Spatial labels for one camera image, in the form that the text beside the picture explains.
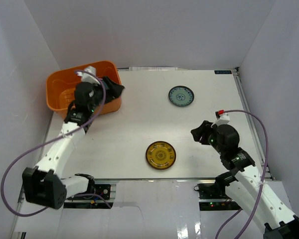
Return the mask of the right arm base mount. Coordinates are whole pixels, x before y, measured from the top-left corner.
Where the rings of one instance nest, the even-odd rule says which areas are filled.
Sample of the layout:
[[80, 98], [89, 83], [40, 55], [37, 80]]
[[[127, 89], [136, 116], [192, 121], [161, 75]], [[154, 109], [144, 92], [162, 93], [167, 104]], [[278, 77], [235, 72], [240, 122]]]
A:
[[198, 194], [199, 209], [203, 211], [237, 211], [241, 207], [236, 201], [225, 195], [224, 186], [219, 186], [215, 180], [202, 180], [193, 190]]

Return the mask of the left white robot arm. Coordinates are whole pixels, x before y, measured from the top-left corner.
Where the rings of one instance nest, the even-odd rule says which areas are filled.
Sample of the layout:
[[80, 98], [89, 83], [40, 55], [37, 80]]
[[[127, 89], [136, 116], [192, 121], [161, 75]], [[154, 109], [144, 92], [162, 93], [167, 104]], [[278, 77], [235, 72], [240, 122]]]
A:
[[74, 90], [74, 99], [68, 110], [60, 139], [53, 143], [48, 152], [33, 168], [25, 168], [22, 181], [25, 199], [29, 203], [59, 209], [70, 197], [89, 199], [95, 194], [93, 176], [77, 173], [71, 177], [62, 176], [64, 167], [77, 146], [86, 135], [95, 116], [104, 104], [118, 99], [124, 86], [107, 76], [82, 80]]

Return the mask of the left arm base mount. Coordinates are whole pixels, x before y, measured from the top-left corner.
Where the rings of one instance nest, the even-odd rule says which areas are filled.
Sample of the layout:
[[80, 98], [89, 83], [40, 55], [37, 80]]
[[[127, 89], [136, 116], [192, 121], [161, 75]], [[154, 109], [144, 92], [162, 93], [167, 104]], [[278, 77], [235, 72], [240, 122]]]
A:
[[65, 201], [65, 209], [110, 209], [116, 196], [115, 184], [95, 184], [94, 194], [101, 196], [72, 197]]

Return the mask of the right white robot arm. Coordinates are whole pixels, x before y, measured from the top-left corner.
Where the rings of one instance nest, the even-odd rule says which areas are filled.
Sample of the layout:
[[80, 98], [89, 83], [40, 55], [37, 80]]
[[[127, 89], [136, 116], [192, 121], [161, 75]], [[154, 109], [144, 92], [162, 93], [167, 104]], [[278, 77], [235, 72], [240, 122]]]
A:
[[200, 192], [232, 199], [251, 217], [265, 239], [299, 239], [299, 216], [262, 180], [252, 157], [239, 146], [240, 136], [232, 126], [205, 120], [191, 134], [194, 141], [213, 147], [227, 169], [215, 178], [214, 184], [200, 184]]

